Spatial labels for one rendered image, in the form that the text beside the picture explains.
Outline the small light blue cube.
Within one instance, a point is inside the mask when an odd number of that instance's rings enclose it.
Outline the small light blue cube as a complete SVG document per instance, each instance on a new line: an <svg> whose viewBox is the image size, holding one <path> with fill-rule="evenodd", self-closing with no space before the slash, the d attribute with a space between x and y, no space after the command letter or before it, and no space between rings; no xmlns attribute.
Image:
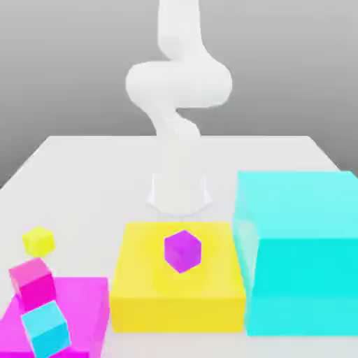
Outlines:
<svg viewBox="0 0 358 358"><path fill-rule="evenodd" d="M71 346L68 323L56 301L22 314L21 321L35 358L49 358Z"/></svg>

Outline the large cyan box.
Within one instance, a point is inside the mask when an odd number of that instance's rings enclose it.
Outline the large cyan box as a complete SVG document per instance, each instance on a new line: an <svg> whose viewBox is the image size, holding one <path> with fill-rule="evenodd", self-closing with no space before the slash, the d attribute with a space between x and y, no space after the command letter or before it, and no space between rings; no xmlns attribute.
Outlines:
<svg viewBox="0 0 358 358"><path fill-rule="evenodd" d="M358 177L240 171L233 236L249 336L358 336Z"/></svg>

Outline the small pink cube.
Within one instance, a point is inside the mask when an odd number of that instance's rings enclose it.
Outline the small pink cube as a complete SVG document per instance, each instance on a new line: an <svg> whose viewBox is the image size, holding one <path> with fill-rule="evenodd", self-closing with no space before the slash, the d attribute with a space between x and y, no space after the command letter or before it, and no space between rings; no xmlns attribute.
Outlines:
<svg viewBox="0 0 358 358"><path fill-rule="evenodd" d="M40 257L14 266L8 272L24 312L56 299L52 272Z"/></svg>

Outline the large magenta box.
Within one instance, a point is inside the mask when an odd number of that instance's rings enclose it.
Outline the large magenta box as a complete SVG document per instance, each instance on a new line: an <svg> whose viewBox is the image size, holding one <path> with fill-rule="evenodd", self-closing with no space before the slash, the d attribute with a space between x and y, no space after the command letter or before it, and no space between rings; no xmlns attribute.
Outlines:
<svg viewBox="0 0 358 358"><path fill-rule="evenodd" d="M50 358L101 358L110 312L108 279L56 277L54 281L71 346ZM13 296L0 319L0 358L35 358L22 326L23 313L20 300Z"/></svg>

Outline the large yellow box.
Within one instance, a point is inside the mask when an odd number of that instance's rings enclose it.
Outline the large yellow box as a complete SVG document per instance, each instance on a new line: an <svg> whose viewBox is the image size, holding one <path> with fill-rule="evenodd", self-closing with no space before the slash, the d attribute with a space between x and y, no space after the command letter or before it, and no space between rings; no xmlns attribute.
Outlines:
<svg viewBox="0 0 358 358"><path fill-rule="evenodd" d="M201 263L178 273L164 240L182 230L202 242ZM228 222L129 222L110 292L115 332L240 332L245 290Z"/></svg>

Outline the small yellow cube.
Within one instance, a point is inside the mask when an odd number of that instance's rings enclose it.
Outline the small yellow cube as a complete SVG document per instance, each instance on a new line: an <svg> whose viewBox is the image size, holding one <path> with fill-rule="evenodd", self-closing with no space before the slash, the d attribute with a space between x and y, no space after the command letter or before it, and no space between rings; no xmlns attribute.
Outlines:
<svg viewBox="0 0 358 358"><path fill-rule="evenodd" d="M32 257L44 257L55 249L53 233L43 227L35 227L22 235L25 252Z"/></svg>

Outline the small purple cube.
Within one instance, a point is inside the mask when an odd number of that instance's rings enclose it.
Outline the small purple cube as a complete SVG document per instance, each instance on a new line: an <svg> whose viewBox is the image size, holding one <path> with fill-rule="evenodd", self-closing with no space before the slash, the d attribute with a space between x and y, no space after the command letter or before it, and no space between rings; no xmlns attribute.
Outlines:
<svg viewBox="0 0 358 358"><path fill-rule="evenodd" d="M164 239L164 260L178 273L184 273L201 263L202 242L188 230Z"/></svg>

